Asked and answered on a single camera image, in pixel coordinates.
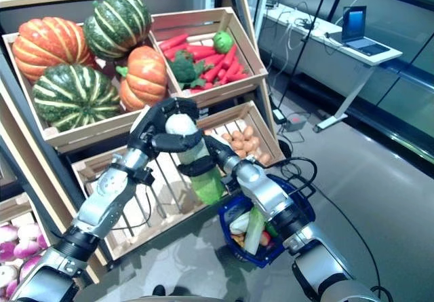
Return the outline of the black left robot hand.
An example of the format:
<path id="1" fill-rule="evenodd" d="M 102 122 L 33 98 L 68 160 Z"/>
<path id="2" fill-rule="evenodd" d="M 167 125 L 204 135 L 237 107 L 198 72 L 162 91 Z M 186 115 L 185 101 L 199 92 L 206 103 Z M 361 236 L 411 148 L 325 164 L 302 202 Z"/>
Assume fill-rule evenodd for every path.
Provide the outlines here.
<path id="1" fill-rule="evenodd" d="M 173 115 L 186 114 L 193 121 L 199 117 L 197 103 L 189 98 L 167 98 L 149 110 L 142 110 L 130 129 L 129 148 L 138 149 L 150 160 L 161 153 L 182 153 L 192 149 L 202 138 L 200 130 L 192 134 L 169 134 L 165 130 Z"/>

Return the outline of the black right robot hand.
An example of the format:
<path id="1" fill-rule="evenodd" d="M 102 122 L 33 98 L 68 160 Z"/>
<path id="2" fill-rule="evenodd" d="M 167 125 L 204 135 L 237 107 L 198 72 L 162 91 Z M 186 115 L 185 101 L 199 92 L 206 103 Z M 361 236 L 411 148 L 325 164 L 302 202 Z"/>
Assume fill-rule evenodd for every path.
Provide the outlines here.
<path id="1" fill-rule="evenodd" d="M 180 164 L 177 169 L 183 175 L 196 177 L 216 166 L 222 168 L 232 156 L 235 152 L 227 141 L 214 134 L 203 135 L 193 148 L 178 154 Z"/>

